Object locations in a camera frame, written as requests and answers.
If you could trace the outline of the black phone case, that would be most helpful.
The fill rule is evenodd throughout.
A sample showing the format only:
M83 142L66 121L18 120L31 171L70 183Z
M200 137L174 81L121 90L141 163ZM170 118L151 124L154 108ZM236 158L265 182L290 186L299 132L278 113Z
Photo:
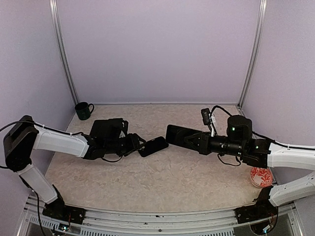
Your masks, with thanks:
M165 138L159 136L147 141L145 145L140 150L138 150L138 153L141 157L147 157L168 147L169 143L166 142Z

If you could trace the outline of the black smartphone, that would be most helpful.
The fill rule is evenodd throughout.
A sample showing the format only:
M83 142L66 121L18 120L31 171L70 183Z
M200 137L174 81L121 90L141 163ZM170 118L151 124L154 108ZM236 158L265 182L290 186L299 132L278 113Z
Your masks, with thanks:
M197 135L197 137L199 137L199 134L201 133L202 131L199 130L169 124L167 126L165 139L166 142L171 145L191 150L197 150L198 140L196 139L196 141L186 142L185 138L193 135Z

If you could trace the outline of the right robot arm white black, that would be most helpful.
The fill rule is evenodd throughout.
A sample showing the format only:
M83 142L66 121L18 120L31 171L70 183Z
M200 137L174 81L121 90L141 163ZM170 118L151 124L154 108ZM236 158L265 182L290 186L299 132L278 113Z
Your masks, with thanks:
M234 155L243 163L259 167L290 167L312 171L292 182L261 189L252 214L262 218L274 207L314 195L315 193L315 149L311 146L292 146L259 136L253 138L252 121L241 115L227 120L226 136L211 136L206 132L191 134L184 143L200 154L215 152L218 155Z

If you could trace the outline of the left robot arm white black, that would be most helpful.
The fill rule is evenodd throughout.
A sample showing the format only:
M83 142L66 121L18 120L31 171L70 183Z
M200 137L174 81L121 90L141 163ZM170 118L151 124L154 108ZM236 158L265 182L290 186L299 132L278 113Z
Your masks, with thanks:
M70 154L86 160L103 158L107 154L128 156L140 150L146 141L128 132L128 122L122 118L95 120L90 133L68 133L36 123L25 115L8 125L10 131L3 139L5 164L49 205L59 219L69 214L66 204L58 200L57 190L32 163L33 150L48 150Z

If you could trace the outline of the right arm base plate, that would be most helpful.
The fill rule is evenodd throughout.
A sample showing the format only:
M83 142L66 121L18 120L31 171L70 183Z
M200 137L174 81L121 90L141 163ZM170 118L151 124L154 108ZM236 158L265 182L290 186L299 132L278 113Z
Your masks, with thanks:
M269 201L259 201L254 205L238 207L235 210L238 224L248 223L278 214L278 207Z

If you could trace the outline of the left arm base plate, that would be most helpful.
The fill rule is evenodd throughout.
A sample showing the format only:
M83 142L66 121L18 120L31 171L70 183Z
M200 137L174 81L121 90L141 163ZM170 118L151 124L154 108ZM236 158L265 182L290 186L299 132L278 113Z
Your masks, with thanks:
M50 204L45 204L42 214L68 223L82 225L86 210L84 208L66 205L63 201L57 199Z

